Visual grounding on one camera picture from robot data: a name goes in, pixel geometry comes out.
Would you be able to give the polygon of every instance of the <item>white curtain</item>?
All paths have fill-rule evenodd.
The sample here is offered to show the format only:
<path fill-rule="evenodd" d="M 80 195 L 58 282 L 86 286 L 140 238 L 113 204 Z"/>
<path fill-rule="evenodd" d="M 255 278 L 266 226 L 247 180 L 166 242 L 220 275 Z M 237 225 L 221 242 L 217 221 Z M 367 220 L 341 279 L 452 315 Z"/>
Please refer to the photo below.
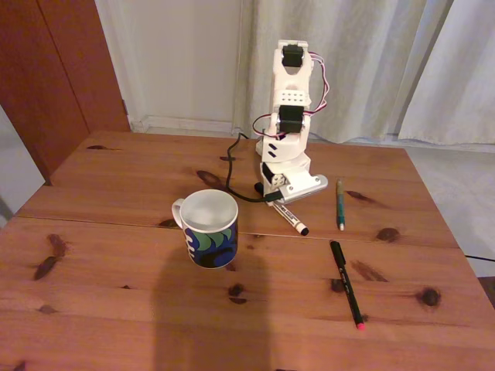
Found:
<path fill-rule="evenodd" d="M 455 0 L 399 139 L 495 143 L 495 1 Z"/>
<path fill-rule="evenodd" d="M 384 137 L 425 3 L 244 0 L 234 125 L 249 133 L 271 111 L 273 51 L 279 39 L 299 39 L 325 58 L 330 85 L 312 131 L 334 142 Z M 320 76 L 313 72 L 310 84 L 314 104 Z"/>

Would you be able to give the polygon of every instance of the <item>wire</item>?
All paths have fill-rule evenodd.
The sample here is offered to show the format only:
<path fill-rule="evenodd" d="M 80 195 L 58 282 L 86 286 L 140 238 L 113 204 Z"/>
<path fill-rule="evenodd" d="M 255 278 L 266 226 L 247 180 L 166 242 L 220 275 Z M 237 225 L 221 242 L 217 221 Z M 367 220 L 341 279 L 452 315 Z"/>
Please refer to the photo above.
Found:
<path fill-rule="evenodd" d="M 490 259 L 488 257 L 474 257 L 473 255 L 464 255 L 465 257 L 469 257 L 471 259 L 478 259 L 478 260 L 486 260 L 486 261 L 493 261 L 495 262 L 495 259 Z"/>
<path fill-rule="evenodd" d="M 265 137 L 270 137 L 270 138 L 277 138 L 278 140 L 280 139 L 279 136 L 281 135 L 285 135 L 285 133 L 279 133 L 279 134 L 276 134 L 276 135 L 270 135 L 270 134 L 266 134 L 264 133 L 263 131 L 259 131 L 256 129 L 256 127 L 254 126 L 256 124 L 256 122 L 260 119 L 260 118 L 264 118 L 264 117 L 270 117 L 271 114 L 263 114 L 261 115 L 260 117 L 256 118 L 256 120 L 253 121 L 253 124 L 252 124 L 252 127 L 253 127 L 253 131 L 254 133 L 257 135 L 257 136 L 265 136 Z"/>
<path fill-rule="evenodd" d="M 244 201 L 248 201 L 249 203 L 267 203 L 267 202 L 275 201 L 277 199 L 281 199 L 282 194 L 280 193 L 280 191 L 269 193 L 265 197 L 261 197 L 260 199 L 251 199 L 249 197 L 242 196 L 241 194 L 235 192 L 230 187 L 230 177 L 232 176 L 232 156 L 230 155 L 230 151 L 232 151 L 232 149 L 239 143 L 239 141 L 241 140 L 241 136 L 246 139 L 249 139 L 244 133 L 239 133 L 239 135 L 237 136 L 237 140 L 227 149 L 227 158 L 229 160 L 229 172 L 227 174 L 227 180 L 225 181 L 225 188 L 227 188 L 227 191 L 232 193 L 234 196 L 243 199 Z"/>
<path fill-rule="evenodd" d="M 309 116 L 313 116 L 316 112 L 320 112 L 323 108 L 326 107 L 326 95 L 329 93 L 330 88 L 328 81 L 326 80 L 326 68 L 325 68 L 325 60 L 323 59 L 322 56 L 320 56 L 318 53 L 314 52 L 309 52 L 309 55 L 311 56 L 312 60 L 315 60 L 319 63 L 319 65 L 322 68 L 322 79 L 323 79 L 323 92 L 322 92 L 322 97 L 314 109 L 314 111 L 304 111 L 305 114 L 308 114 Z"/>

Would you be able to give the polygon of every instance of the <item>mug handle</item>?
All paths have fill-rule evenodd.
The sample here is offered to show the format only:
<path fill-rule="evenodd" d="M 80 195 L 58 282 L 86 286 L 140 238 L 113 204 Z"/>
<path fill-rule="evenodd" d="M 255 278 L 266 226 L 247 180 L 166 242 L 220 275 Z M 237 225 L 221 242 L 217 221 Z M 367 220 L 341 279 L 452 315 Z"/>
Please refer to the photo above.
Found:
<path fill-rule="evenodd" d="M 176 221 L 177 225 L 182 229 L 183 222 L 180 219 L 180 206 L 183 204 L 184 199 L 178 199 L 172 204 L 172 215 L 173 219 Z"/>

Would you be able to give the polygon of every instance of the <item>white mug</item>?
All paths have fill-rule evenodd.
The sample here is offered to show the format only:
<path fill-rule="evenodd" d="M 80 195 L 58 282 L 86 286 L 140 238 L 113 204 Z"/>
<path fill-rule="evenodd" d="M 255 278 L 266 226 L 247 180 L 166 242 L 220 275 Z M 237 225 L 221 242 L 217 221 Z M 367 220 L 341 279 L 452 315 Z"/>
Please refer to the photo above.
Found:
<path fill-rule="evenodd" d="M 234 197 L 217 189 L 194 192 L 173 203 L 173 218 L 184 232 L 194 263 L 220 268 L 234 259 L 238 213 Z"/>

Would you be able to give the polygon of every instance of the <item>floor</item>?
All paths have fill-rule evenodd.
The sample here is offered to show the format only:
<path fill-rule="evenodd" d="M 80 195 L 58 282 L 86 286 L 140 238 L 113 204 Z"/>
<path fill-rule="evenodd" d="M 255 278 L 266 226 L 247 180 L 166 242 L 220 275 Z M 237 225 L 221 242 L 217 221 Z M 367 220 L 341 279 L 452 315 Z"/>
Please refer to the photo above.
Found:
<path fill-rule="evenodd" d="M 148 133 L 233 138 L 230 133 L 183 129 L 150 128 Z M 495 146 L 456 146 L 462 149 L 457 151 L 413 145 L 407 143 L 406 151 L 464 254 L 495 259 Z M 495 276 L 495 262 L 468 261 L 477 277 Z"/>

